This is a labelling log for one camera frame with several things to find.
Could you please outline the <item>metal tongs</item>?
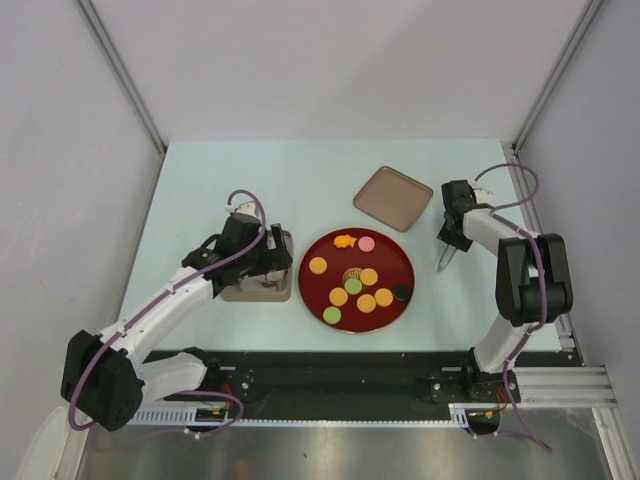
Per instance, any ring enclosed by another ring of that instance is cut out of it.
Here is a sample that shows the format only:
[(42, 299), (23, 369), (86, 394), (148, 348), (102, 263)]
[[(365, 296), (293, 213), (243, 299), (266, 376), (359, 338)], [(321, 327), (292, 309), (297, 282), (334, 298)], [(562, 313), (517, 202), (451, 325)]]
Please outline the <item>metal tongs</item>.
[(456, 253), (457, 253), (457, 248), (447, 244), (439, 258), (436, 271), (438, 273), (444, 272), (446, 268), (449, 266), (449, 264), (451, 263)]

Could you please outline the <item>tan square tin box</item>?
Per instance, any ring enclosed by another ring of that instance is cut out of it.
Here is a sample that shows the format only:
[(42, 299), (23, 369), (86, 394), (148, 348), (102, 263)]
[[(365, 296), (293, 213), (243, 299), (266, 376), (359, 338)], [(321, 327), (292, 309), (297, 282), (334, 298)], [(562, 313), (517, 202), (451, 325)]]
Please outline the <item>tan square tin box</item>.
[(226, 302), (286, 302), (291, 297), (293, 283), (294, 242), (292, 234), (278, 224), (285, 253), (291, 260), (284, 269), (267, 274), (245, 277), (224, 289), (219, 297)]

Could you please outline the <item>tan square tin lid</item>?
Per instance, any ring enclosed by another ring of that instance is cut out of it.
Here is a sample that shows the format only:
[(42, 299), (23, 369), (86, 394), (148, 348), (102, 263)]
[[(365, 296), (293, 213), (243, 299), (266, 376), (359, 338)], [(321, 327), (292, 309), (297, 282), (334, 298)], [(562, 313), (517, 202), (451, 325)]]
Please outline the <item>tan square tin lid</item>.
[(389, 166), (380, 167), (353, 198), (359, 211), (400, 233), (408, 232), (433, 198), (433, 189)]

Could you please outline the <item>orange fish-shaped cookie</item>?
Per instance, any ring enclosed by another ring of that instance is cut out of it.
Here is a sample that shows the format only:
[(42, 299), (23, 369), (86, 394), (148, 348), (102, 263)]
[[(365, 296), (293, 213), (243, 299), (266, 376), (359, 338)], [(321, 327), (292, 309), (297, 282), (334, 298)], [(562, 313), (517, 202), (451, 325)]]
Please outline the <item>orange fish-shaped cookie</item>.
[(338, 235), (333, 239), (333, 245), (336, 248), (354, 248), (358, 239), (348, 234)]

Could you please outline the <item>pink round cookie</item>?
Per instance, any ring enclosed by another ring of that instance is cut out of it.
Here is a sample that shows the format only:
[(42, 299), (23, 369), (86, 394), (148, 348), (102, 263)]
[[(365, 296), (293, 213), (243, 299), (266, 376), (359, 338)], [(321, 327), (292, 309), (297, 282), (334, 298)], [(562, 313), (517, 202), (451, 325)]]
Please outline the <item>pink round cookie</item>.
[(375, 240), (370, 236), (360, 237), (357, 241), (358, 248), (363, 252), (371, 252), (375, 248)]

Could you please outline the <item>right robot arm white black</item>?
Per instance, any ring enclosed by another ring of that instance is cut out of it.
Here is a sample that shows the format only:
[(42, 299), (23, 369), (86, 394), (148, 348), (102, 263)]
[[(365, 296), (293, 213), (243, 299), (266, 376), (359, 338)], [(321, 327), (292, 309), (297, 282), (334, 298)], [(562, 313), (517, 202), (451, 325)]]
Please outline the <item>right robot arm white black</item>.
[(566, 245), (558, 234), (532, 232), (500, 216), (492, 194), (474, 182), (449, 181), (441, 193), (444, 223), (438, 239), (445, 252), (437, 270), (474, 244), (496, 258), (498, 317), (470, 349), (461, 374), (463, 393), (484, 401), (508, 382), (509, 370), (530, 338), (573, 307)]

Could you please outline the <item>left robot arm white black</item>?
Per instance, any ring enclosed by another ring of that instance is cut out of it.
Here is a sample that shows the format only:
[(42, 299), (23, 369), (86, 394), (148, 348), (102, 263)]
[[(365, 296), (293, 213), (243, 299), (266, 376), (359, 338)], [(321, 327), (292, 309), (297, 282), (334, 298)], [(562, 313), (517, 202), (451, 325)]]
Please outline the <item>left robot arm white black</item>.
[(145, 404), (170, 396), (235, 397), (222, 389), (219, 361), (197, 347), (149, 361), (149, 354), (183, 320), (246, 278), (283, 273), (292, 256), (278, 224), (268, 224), (254, 195), (228, 203), (221, 232), (182, 260), (174, 276), (132, 314), (98, 334), (79, 331), (68, 343), (61, 395), (74, 431), (99, 425), (116, 431)]

